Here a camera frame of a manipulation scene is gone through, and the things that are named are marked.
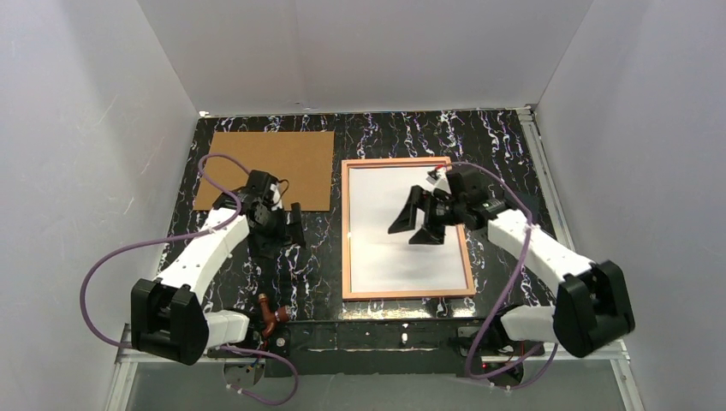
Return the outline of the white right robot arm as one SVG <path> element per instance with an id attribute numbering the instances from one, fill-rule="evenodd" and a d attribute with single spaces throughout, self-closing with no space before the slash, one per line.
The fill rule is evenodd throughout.
<path id="1" fill-rule="evenodd" d="M 527 220 L 513 198 L 452 194 L 413 186 L 388 228 L 412 230 L 411 245 L 441 245 L 449 226 L 464 225 L 516 257 L 555 297 L 551 307 L 515 305 L 495 311 L 475 348 L 499 350 L 518 342 L 557 343 L 584 358 L 634 331 L 635 319 L 622 269 L 579 255 Z"/>

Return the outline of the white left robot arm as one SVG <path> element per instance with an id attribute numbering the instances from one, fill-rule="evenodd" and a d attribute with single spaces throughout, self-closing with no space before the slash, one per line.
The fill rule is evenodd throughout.
<path id="1" fill-rule="evenodd" d="M 152 280 L 140 279 L 133 286 L 132 347 L 193 365 L 210 348 L 243 342 L 248 315 L 233 310 L 207 313 L 201 306 L 212 279 L 242 243 L 253 257 L 270 259 L 284 247 L 303 247 L 300 204 L 285 211 L 253 200 L 240 211 L 222 205 L 212 209 L 173 263 Z"/>

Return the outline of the brown backing board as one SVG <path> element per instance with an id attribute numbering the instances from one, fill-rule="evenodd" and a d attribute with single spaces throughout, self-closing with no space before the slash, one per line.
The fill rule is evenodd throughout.
<path id="1" fill-rule="evenodd" d="M 289 209 L 295 202 L 302 211 L 328 211 L 332 187 L 334 133 L 324 132 L 216 132 L 211 153 L 238 160 L 248 170 L 270 173 L 289 181 L 283 196 Z"/>

